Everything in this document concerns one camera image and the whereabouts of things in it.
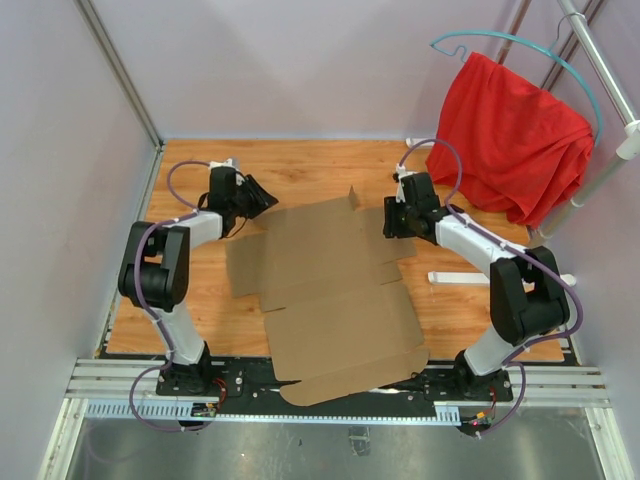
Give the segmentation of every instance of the wooden table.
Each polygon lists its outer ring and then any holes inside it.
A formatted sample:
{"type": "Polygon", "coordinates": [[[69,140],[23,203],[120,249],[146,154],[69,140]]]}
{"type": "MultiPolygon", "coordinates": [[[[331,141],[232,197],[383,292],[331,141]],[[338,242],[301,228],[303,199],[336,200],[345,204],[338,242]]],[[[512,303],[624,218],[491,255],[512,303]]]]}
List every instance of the wooden table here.
{"type": "MultiPolygon", "coordinates": [[[[223,161],[236,157],[244,173],[251,173],[280,204],[288,208],[345,195],[354,186],[363,207],[382,206],[382,198],[393,195],[394,166],[405,152],[403,142],[391,141],[268,141],[268,140],[172,140],[169,142],[152,194],[147,219],[176,217],[188,211],[169,193],[167,172],[182,160],[223,161]]],[[[408,160],[414,170],[424,168],[427,151],[419,150],[408,160]]],[[[196,202],[208,190],[206,168],[186,166],[174,174],[174,186],[183,197],[196,202]]],[[[443,199],[450,189],[437,187],[443,199]]],[[[510,225],[502,214],[480,212],[462,195],[454,203],[482,225],[508,240],[525,243],[524,228],[510,225]]],[[[258,229],[251,222],[238,234],[258,229]]],[[[267,355],[269,345],[263,314],[256,295],[231,298],[225,268],[227,240],[204,245],[192,252],[187,297],[195,326],[213,354],[267,355]]],[[[426,241],[414,240],[418,255],[399,263],[425,336],[431,358],[452,359],[473,344],[489,325],[489,290],[486,287],[434,286],[429,271],[473,272],[458,255],[426,241]]],[[[124,299],[117,312],[108,351],[157,353],[162,343],[141,310],[124,299]]],[[[527,360],[559,361],[557,341],[536,345],[522,355],[527,360]]]]}

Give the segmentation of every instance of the teal clothes hanger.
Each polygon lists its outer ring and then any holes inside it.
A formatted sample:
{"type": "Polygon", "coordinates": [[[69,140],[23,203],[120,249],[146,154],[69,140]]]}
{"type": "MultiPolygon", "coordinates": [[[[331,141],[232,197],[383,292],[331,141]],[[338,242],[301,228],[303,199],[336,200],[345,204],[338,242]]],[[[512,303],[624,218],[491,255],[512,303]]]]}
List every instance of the teal clothes hanger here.
{"type": "Polygon", "coordinates": [[[567,62],[565,62],[562,58],[557,56],[551,50],[549,50],[549,49],[547,49],[545,47],[542,47],[542,46],[538,45],[537,43],[533,43],[533,42],[531,42],[531,41],[529,41],[529,40],[527,40],[525,38],[517,37],[515,35],[510,35],[508,33],[494,32],[494,31],[491,31],[491,30],[459,30],[459,31],[455,31],[455,32],[449,32],[449,33],[446,33],[446,34],[436,38],[433,42],[431,42],[431,47],[434,48],[435,50],[437,50],[440,53],[444,53],[445,55],[447,55],[449,57],[455,57],[455,56],[458,55],[458,52],[462,51],[462,55],[460,56],[460,59],[462,60],[462,62],[466,62],[467,58],[469,58],[469,50],[466,47],[466,45],[458,45],[453,52],[449,52],[449,51],[444,50],[443,48],[438,46],[438,43],[440,43],[442,40],[444,40],[446,38],[460,37],[460,36],[465,36],[465,35],[475,35],[475,36],[482,36],[482,37],[497,37],[497,38],[503,38],[505,40],[511,40],[512,42],[519,43],[520,45],[524,45],[525,47],[532,48],[533,50],[535,50],[537,52],[540,52],[543,55],[546,55],[547,57],[551,58],[553,61],[559,63],[571,75],[573,75],[573,77],[578,81],[578,83],[580,84],[582,89],[587,94],[587,97],[589,97],[589,102],[591,103],[591,106],[593,107],[593,111],[594,111],[594,113],[596,115],[596,123],[598,125],[598,130],[597,130],[596,138],[595,138],[595,144],[597,146],[600,143],[600,137],[602,136],[602,112],[600,111],[600,106],[598,105],[598,101],[596,100],[596,97],[593,94],[593,91],[591,90],[589,85],[587,85],[587,82],[584,80],[582,75],[580,75],[576,71],[575,68],[573,68],[567,62]]]}

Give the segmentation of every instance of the robotic arm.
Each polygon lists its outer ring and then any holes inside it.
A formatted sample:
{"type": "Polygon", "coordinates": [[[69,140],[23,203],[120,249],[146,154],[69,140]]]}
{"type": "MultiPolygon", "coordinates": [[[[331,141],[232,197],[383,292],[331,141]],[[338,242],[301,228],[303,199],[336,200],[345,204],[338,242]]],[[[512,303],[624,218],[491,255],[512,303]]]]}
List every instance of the robotic arm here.
{"type": "Polygon", "coordinates": [[[455,361],[464,391],[486,384],[524,344],[568,322],[569,306],[563,288],[504,247],[510,245],[527,253],[557,273],[550,250],[545,247],[527,250],[504,239],[500,245],[490,241],[476,231],[482,227],[462,209],[453,206],[466,224],[440,204],[426,172],[409,172],[397,167],[394,179],[398,182],[397,194],[384,199],[385,237],[419,237],[448,248],[490,278],[491,325],[480,340],[460,352],[455,361]],[[533,283],[533,290],[525,291],[523,282],[533,283]]]}
{"type": "MultiPolygon", "coordinates": [[[[191,250],[228,237],[238,217],[245,221],[255,218],[278,203],[251,175],[244,176],[233,159],[211,162],[209,168],[209,191],[201,197],[207,205],[187,220],[155,229],[143,250],[140,286],[151,310],[162,318],[162,328],[146,310],[145,314],[168,352],[170,345],[165,332],[174,344],[173,362],[162,374],[157,388],[159,395],[206,394],[212,379],[220,376],[214,372],[209,348],[196,331],[186,306],[191,250]],[[160,255],[162,259],[154,261],[160,255]]],[[[152,225],[150,222],[132,225],[118,276],[120,294],[136,307],[142,307],[134,280],[136,251],[152,225]]]]}

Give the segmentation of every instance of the cardboard sheet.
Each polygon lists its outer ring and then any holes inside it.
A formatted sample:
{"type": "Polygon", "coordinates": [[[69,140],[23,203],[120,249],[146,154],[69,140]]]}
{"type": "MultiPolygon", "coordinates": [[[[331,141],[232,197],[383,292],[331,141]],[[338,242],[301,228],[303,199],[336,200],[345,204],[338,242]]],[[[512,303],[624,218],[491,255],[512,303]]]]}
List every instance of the cardboard sheet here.
{"type": "Polygon", "coordinates": [[[295,405],[409,378],[428,351],[395,260],[411,240],[382,235],[382,208],[349,195],[263,214],[265,233],[227,244],[233,296],[257,293],[276,378],[295,405]]]}

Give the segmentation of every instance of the red fabric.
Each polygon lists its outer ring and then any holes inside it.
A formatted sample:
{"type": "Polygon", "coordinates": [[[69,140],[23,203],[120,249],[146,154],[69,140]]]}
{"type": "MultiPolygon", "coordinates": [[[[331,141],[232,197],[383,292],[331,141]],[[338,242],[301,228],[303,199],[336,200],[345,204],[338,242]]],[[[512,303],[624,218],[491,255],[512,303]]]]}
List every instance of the red fabric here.
{"type": "MultiPolygon", "coordinates": [[[[593,149],[582,116],[477,53],[449,89],[438,138],[460,153],[460,191],[473,205],[533,227],[580,186],[593,149]]],[[[446,147],[434,146],[427,169],[435,183],[455,184],[458,167],[446,147]]]]}

